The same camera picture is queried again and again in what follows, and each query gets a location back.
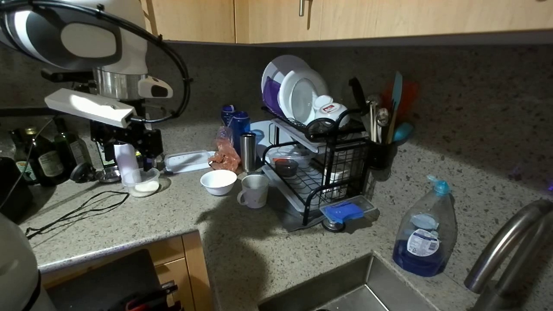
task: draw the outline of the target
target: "sink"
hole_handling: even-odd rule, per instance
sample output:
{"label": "sink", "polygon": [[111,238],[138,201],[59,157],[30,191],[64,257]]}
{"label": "sink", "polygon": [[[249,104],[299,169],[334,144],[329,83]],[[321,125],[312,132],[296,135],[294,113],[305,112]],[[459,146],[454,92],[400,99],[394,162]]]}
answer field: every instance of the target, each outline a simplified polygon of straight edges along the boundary
{"label": "sink", "polygon": [[368,255],[286,290],[259,311],[434,311],[374,256]]}

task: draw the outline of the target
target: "blue bottle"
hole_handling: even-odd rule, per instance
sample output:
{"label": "blue bottle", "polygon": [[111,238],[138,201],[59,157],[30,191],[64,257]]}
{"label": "blue bottle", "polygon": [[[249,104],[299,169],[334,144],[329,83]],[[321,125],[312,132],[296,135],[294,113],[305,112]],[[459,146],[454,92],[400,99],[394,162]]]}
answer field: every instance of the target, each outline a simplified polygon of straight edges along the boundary
{"label": "blue bottle", "polygon": [[392,255],[403,270],[423,277],[444,271],[457,241],[449,185],[433,176],[428,178],[434,189],[403,216]]}
{"label": "blue bottle", "polygon": [[240,135],[249,132],[249,115],[246,111],[237,111],[228,125],[232,129],[233,147],[240,156]]}
{"label": "blue bottle", "polygon": [[221,108],[221,121],[224,126],[228,126],[235,112],[234,105],[224,105]]}

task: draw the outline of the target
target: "coffee mug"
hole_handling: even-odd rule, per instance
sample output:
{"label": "coffee mug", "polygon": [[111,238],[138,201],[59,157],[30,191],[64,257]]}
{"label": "coffee mug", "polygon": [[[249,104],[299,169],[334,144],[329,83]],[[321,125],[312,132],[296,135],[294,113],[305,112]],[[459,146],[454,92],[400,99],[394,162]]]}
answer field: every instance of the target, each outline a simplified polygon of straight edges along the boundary
{"label": "coffee mug", "polygon": [[251,209],[259,209],[267,203],[269,191],[269,178],[265,175],[248,175],[242,179],[242,191],[237,200],[241,205],[247,205]]}

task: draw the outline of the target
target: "black cable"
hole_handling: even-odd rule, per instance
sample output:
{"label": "black cable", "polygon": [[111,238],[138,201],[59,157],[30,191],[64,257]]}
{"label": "black cable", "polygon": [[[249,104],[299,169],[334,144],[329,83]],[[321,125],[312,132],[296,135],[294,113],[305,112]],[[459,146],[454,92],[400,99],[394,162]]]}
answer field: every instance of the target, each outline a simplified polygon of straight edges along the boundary
{"label": "black cable", "polygon": [[[186,65],[184,64],[182,58],[180,55],[173,50],[167,43],[163,41],[163,38],[161,35],[159,37],[156,37],[149,32],[147,32],[145,29],[135,25],[134,23],[131,23],[125,19],[119,18],[113,14],[106,13],[103,11],[104,7],[103,5],[99,4],[96,9],[89,8],[89,7],[83,7],[77,4],[72,4],[68,2],[58,1],[58,0],[11,0],[11,1],[0,1],[0,12],[2,13],[8,13],[8,12],[14,12],[14,11],[22,11],[26,8],[33,9],[35,7],[53,7],[53,8],[65,8],[65,9],[71,9],[74,11],[78,11],[81,13],[85,13],[91,16],[95,16],[98,19],[104,19],[109,21],[110,23],[125,29],[151,43],[153,43],[155,46],[160,48],[163,52],[165,52],[169,58],[175,63],[176,67],[179,69],[179,72],[182,77],[182,85],[183,85],[183,96],[182,100],[180,102],[179,107],[176,111],[171,111],[170,115],[165,116],[160,119],[156,120],[147,120],[145,118],[141,117],[132,117],[131,122],[138,122],[138,123],[159,123],[166,120],[169,120],[171,118],[177,118],[179,117],[186,107],[188,106],[188,101],[190,100],[190,82],[192,81],[188,75],[188,69],[186,68]],[[25,53],[20,47],[15,46],[20,51]]]}
{"label": "black cable", "polygon": [[[42,133],[42,131],[46,128],[46,126],[48,126],[48,124],[50,124],[55,119],[55,117],[56,116],[53,116],[50,120],[48,120],[48,122],[46,122],[46,124],[43,125],[43,127],[36,133],[36,135],[33,137],[33,139],[36,139],[38,137],[38,135],[40,135],[40,133]],[[29,145],[29,152],[27,153],[27,160],[25,161],[25,166],[21,170],[21,174],[19,175],[19,177],[17,178],[15,183],[13,183],[13,186],[9,190],[8,195],[6,195],[6,198],[4,198],[4,201],[2,201],[2,204],[0,204],[0,210],[2,209],[2,207],[4,207],[4,204],[8,201],[9,196],[12,195],[12,192],[15,189],[15,187],[17,186],[17,184],[19,183],[19,181],[21,180],[21,177],[23,177],[23,175],[27,171],[27,167],[29,166],[29,159],[31,158],[31,152],[32,151],[33,151],[33,144],[30,144]]]}
{"label": "black cable", "polygon": [[[94,199],[94,198],[96,198],[96,197],[98,197],[98,196],[100,196],[101,194],[104,194],[104,193],[114,193],[115,195],[123,195],[123,194],[124,194],[125,197],[124,197],[123,200],[121,200],[120,202],[117,202],[117,203],[115,203],[115,204],[112,204],[112,205],[110,205],[110,206],[108,206],[108,207],[99,208],[99,209],[90,209],[90,210],[87,210],[87,211],[78,213],[78,214],[76,214],[76,215],[73,215],[74,213],[76,213],[76,212],[78,212],[78,211],[84,209],[84,208],[87,206],[88,202],[90,202],[92,199]],[[110,198],[110,197],[112,197],[112,195],[110,195],[110,196],[108,196],[108,197],[105,197],[105,198],[102,198],[101,200],[105,200],[105,199],[108,199],[108,198]],[[78,208],[72,210],[71,212],[69,212],[69,213],[63,215],[62,217],[60,217],[60,218],[58,218],[58,219],[52,221],[51,223],[49,223],[49,224],[47,224],[47,225],[45,225],[45,226],[43,226],[43,227],[41,227],[41,228],[38,228],[38,229],[32,228],[32,227],[27,228],[26,231],[25,231],[25,235],[26,235],[27,238],[30,240],[30,239],[32,239],[33,237],[35,237],[35,236],[37,236],[37,235],[39,235],[39,234],[47,233],[48,231],[45,231],[46,229],[48,229],[48,228],[54,226],[55,224],[57,224],[57,223],[59,223],[59,222],[61,222],[61,221],[65,221],[65,220],[69,220],[69,219],[72,219],[72,218],[76,218],[76,217],[79,217],[79,216],[82,216],[82,215],[84,215],[84,214],[88,214],[88,213],[94,212],[94,211],[104,211],[104,210],[110,210],[110,209],[117,208],[117,207],[121,206],[121,204],[123,204],[123,203],[128,199],[128,197],[129,197],[129,194],[126,193],[126,192],[111,191],[111,190],[102,191],[102,192],[100,192],[100,193],[97,193],[97,194],[91,196],[88,200],[86,200],[86,201],[85,201],[83,204],[81,204],[81,206],[79,206]]]}

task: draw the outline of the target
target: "black dish rack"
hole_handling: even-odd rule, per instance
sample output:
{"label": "black dish rack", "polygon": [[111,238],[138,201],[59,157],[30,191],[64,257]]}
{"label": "black dish rack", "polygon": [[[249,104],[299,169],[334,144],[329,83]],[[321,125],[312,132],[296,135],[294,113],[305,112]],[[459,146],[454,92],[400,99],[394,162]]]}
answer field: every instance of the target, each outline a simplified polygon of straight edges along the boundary
{"label": "black dish rack", "polygon": [[263,163],[284,182],[303,205],[303,211],[300,213],[304,226],[309,222],[310,216],[321,215],[319,207],[363,193],[369,169],[369,139],[362,137],[361,133],[365,129],[362,123],[354,118],[351,118],[347,125],[338,128],[344,117],[359,114],[359,109],[345,111],[336,122],[331,119],[318,119],[307,126],[267,107],[262,109],[283,121],[288,129],[292,128],[296,134],[305,135],[308,141],[319,146],[319,152],[310,160],[309,165],[300,165],[297,173],[291,177],[280,174],[272,159],[267,158],[267,154],[274,148],[302,146],[300,142],[280,143],[281,129],[275,126],[274,144],[263,153]]}

